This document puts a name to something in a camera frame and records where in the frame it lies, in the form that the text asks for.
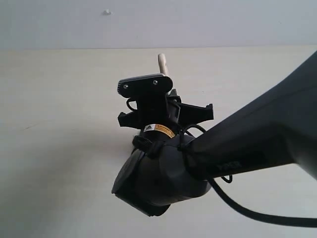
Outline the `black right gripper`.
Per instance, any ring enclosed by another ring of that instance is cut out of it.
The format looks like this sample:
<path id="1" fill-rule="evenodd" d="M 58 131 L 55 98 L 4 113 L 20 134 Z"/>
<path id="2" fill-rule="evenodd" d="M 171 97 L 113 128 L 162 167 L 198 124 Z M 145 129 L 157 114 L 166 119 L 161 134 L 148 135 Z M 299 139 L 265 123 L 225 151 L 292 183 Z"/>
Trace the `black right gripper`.
<path id="1" fill-rule="evenodd" d="M 137 111 L 127 114 L 121 112 L 117 120 L 120 127 L 138 129 L 140 124 L 140 135 L 146 132 L 146 126 L 150 124 L 164 126 L 161 133 L 166 136 L 176 136 L 181 130 L 180 125 L 199 124 L 213 120 L 213 104 L 199 107 L 180 103 L 180 97 L 175 90 L 166 94 L 136 96 L 135 101 Z"/>

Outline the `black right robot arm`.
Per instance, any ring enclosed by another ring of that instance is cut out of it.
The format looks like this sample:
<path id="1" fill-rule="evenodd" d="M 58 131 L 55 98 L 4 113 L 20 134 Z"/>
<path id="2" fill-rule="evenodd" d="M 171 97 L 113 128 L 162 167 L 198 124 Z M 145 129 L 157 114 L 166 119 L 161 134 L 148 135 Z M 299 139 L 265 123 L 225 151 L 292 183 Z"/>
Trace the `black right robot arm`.
<path id="1" fill-rule="evenodd" d="M 259 220 L 260 214 L 235 203 L 214 179 L 231 182 L 234 174 L 288 164 L 317 175 L 316 54 L 198 137 L 188 130 L 213 119 L 213 107 L 182 103 L 167 75 L 123 79 L 117 91 L 137 104 L 130 113 L 120 113 L 120 126 L 140 133 L 112 193 L 148 216 L 160 216 L 172 203 L 213 188 L 234 210 Z"/>

